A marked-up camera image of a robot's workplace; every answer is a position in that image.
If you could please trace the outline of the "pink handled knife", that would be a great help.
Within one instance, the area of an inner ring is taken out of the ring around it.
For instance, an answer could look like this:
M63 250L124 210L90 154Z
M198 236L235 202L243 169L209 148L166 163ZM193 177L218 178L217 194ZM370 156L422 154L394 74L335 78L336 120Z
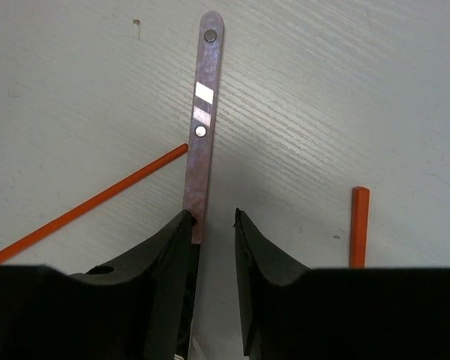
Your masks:
M185 304L194 310L200 245L204 239L206 207L215 119L218 108L221 58L224 42L224 20L217 11L202 15L193 85L187 165L182 207L192 215L195 224L190 240L190 261L187 273Z

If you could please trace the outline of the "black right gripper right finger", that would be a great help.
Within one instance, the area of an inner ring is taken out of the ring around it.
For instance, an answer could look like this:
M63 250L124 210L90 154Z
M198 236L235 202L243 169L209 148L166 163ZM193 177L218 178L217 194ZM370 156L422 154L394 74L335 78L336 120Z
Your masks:
M450 359L450 268L308 268L235 213L249 359Z

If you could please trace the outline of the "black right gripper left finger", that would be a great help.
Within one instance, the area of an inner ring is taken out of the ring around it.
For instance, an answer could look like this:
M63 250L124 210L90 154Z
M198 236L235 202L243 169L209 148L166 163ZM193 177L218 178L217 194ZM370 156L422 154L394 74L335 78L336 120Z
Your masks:
M0 359L184 359L195 220L87 272L0 265Z

